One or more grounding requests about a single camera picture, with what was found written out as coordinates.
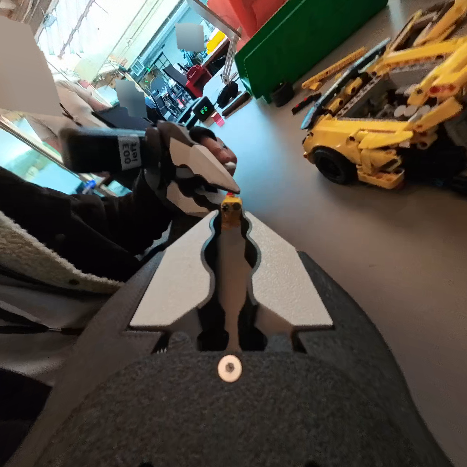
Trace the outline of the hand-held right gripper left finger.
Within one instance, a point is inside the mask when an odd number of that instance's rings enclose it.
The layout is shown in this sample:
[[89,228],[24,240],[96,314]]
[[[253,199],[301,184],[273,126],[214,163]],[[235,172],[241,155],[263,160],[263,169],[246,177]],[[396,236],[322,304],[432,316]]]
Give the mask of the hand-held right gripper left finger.
[[206,248],[214,239],[212,211],[171,244],[162,255],[129,327],[137,331],[200,334],[199,309],[214,294],[214,273],[206,261]]

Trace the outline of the small yellow brick assembly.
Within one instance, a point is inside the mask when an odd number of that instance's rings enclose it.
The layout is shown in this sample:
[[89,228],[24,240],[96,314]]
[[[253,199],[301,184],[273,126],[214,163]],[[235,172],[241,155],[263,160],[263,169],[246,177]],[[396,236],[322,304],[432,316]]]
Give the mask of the small yellow brick assembly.
[[231,230],[241,226],[243,202],[239,196],[224,198],[220,206],[222,231]]

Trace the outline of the person's left forearm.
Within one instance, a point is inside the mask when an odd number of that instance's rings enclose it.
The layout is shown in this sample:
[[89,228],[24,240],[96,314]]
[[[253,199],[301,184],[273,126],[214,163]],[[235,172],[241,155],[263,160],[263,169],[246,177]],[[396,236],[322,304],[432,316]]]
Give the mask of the person's left forearm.
[[65,195],[47,246],[84,273],[126,282],[137,258],[167,230],[174,215],[149,187],[143,171],[122,197]]

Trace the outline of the grey desk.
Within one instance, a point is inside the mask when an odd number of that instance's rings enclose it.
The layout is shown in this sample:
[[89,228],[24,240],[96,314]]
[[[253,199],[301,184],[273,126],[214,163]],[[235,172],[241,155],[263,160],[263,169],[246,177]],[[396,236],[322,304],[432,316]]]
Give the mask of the grey desk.
[[238,157],[245,206],[364,309],[419,412],[466,466],[466,199],[434,186],[338,186],[302,156],[305,112],[250,100],[213,126]]

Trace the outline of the person's left hand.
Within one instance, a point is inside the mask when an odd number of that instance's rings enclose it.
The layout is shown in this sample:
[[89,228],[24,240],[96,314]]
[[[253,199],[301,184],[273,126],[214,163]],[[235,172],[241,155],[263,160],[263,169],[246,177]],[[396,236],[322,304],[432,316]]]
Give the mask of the person's left hand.
[[219,137],[203,136],[200,143],[214,155],[231,176],[235,174],[238,162],[237,156]]

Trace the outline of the black device with green lights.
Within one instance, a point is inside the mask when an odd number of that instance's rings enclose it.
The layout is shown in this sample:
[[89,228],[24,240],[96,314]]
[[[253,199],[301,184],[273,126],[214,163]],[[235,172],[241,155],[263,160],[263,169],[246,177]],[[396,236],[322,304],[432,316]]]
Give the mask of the black device with green lights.
[[215,107],[207,96],[198,98],[192,107],[192,113],[200,122],[206,122],[215,112]]

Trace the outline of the dark cylinder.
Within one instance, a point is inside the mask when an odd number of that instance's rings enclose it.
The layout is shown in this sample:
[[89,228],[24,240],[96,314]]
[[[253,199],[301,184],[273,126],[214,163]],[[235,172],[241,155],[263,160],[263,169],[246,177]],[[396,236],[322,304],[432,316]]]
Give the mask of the dark cylinder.
[[242,92],[232,103],[230,103],[221,113],[223,118],[228,118],[231,114],[235,113],[239,109],[241,109],[244,105],[246,105],[252,96],[248,91]]

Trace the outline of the black pouch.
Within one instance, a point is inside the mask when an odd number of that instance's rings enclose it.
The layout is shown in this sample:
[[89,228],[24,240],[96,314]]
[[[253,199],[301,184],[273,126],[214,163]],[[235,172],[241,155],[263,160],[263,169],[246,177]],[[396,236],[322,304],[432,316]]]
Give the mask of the black pouch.
[[238,95],[238,84],[235,81],[231,81],[225,85],[219,96],[217,97],[217,105],[219,108],[225,108],[230,100],[235,99]]

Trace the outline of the red chair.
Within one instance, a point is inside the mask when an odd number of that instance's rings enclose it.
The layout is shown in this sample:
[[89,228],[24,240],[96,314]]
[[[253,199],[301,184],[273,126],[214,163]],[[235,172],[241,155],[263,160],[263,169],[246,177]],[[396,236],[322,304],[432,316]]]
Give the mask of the red chair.
[[190,67],[186,73],[185,88],[193,99],[203,96],[204,85],[210,80],[209,73],[201,65],[194,65]]

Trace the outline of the black toy tyre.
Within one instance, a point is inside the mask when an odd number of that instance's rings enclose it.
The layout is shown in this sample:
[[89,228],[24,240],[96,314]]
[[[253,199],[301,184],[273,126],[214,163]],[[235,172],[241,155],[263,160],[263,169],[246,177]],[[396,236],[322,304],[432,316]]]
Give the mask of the black toy tyre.
[[293,84],[285,81],[277,85],[271,93],[271,101],[275,107],[280,108],[290,102],[295,96]]

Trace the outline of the black and red brick piece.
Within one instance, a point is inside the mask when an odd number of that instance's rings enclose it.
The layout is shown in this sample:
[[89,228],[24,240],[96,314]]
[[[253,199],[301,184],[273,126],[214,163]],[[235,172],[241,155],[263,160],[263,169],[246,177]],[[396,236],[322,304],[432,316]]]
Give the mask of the black and red brick piece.
[[301,100],[298,104],[296,104],[292,109],[291,109],[291,113],[292,115],[296,115],[298,114],[300,111],[302,111],[304,108],[306,108],[307,106],[309,106],[310,104],[318,101],[320,98],[321,98],[322,94],[319,92],[319,93],[316,93],[316,94],[311,94],[309,96],[307,96],[306,98],[304,98],[303,100]]

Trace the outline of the green plastic bin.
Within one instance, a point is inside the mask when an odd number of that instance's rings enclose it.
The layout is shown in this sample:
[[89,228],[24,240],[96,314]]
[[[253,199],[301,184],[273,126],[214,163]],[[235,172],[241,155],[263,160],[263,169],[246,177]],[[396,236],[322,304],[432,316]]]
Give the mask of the green plastic bin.
[[242,84],[271,102],[283,83],[295,83],[387,5],[386,0],[287,1],[237,52]]

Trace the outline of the red plastic bin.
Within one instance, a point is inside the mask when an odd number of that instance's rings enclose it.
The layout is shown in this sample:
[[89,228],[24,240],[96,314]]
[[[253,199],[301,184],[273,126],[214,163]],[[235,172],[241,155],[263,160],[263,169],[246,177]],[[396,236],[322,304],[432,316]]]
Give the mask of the red plastic bin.
[[209,0],[207,6],[250,39],[286,3],[286,0]]

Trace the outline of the long yellow brick beam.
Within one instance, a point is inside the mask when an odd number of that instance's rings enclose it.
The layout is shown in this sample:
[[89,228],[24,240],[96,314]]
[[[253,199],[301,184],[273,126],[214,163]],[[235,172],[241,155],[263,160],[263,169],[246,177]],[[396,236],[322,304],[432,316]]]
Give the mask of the long yellow brick beam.
[[355,61],[361,59],[367,52],[366,47],[361,47],[358,50],[350,53],[349,55],[343,57],[341,60],[335,62],[331,66],[307,79],[301,84],[303,90],[311,90],[313,92],[318,91],[323,84],[329,80],[331,77],[339,74],[344,71],[347,67],[353,64]]

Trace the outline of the yellow toy brick car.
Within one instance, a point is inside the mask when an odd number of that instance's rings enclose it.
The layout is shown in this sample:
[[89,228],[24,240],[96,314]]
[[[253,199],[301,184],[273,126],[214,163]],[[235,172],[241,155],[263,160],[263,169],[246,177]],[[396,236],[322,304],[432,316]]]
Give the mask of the yellow toy brick car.
[[335,184],[405,179],[466,192],[466,1],[417,10],[336,74],[305,116],[304,158]]

